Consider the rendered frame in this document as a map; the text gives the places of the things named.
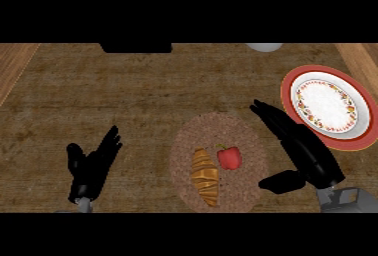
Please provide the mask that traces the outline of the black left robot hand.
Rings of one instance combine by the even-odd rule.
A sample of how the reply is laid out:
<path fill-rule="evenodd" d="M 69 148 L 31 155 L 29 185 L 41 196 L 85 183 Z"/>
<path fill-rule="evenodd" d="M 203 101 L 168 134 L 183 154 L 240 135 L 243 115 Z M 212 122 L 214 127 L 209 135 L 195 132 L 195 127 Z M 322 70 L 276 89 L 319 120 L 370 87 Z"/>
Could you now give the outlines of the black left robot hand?
<path fill-rule="evenodd" d="M 122 147 L 118 127 L 112 126 L 99 144 L 88 155 L 84 154 L 78 144 L 66 146 L 68 170 L 72 175 L 71 192 L 68 200 L 78 203 L 81 198 L 94 201 L 100 195 L 110 165 Z"/>

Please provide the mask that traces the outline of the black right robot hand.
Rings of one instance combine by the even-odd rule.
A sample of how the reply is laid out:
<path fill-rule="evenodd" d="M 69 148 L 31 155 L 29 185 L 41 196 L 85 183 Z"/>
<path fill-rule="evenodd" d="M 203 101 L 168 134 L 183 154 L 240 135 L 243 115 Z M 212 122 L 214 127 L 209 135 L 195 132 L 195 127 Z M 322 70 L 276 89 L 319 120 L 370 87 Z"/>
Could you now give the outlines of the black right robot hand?
<path fill-rule="evenodd" d="M 332 152 L 311 129 L 298 124 L 280 109 L 258 100 L 254 100 L 249 109 L 274 134 L 296 167 L 264 178 L 258 187 L 283 194 L 301 189 L 305 183 L 317 189 L 336 185 L 345 177 Z"/>

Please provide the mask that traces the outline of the red rimmed floral plate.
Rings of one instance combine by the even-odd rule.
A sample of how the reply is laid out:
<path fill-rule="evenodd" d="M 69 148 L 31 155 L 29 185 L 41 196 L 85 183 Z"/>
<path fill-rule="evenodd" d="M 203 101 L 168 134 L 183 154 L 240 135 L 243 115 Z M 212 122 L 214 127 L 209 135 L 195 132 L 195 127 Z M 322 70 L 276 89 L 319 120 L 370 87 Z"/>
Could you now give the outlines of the red rimmed floral plate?
<path fill-rule="evenodd" d="M 378 105 L 361 84 L 336 69 L 294 68 L 282 80 L 280 100 L 292 120 L 329 148 L 359 151 L 378 141 Z"/>

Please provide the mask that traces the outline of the red bell pepper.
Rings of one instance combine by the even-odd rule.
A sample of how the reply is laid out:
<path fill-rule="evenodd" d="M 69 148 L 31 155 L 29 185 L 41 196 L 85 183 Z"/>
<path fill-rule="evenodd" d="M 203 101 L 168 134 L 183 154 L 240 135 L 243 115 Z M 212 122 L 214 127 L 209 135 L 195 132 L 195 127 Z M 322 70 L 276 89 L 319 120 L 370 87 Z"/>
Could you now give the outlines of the red bell pepper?
<path fill-rule="evenodd" d="M 227 147 L 223 144 L 217 144 L 217 159 L 220 166 L 224 170 L 236 170 L 242 165 L 242 155 L 236 147 Z"/>

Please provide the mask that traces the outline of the golden brown croissant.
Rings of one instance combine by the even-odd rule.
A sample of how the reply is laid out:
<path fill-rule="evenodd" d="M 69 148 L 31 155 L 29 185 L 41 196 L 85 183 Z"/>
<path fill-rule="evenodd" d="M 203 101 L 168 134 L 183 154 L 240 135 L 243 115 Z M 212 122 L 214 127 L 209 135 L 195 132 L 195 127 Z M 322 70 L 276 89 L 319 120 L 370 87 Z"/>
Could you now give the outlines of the golden brown croissant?
<path fill-rule="evenodd" d="M 214 207 L 218 201 L 220 172 L 202 147 L 195 148 L 190 179 L 203 202 Z"/>

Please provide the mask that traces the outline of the pale grey round object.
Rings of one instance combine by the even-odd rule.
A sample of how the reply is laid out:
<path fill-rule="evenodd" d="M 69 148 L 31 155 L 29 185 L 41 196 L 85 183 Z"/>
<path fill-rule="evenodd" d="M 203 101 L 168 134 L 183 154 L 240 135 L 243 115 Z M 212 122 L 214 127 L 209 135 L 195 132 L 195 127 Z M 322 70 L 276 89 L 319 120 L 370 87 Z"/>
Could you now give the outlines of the pale grey round object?
<path fill-rule="evenodd" d="M 248 47 L 258 52 L 273 52 L 282 47 L 282 44 L 280 43 L 248 43 Z"/>

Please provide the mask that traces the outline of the black rectangular appliance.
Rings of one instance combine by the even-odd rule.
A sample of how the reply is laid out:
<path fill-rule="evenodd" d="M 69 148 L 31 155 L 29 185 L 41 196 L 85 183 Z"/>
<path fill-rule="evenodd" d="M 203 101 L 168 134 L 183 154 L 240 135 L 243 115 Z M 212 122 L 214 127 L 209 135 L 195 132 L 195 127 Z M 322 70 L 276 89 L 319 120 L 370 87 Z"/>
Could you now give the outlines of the black rectangular appliance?
<path fill-rule="evenodd" d="M 171 44 L 152 43 L 102 43 L 100 47 L 106 53 L 170 53 Z"/>

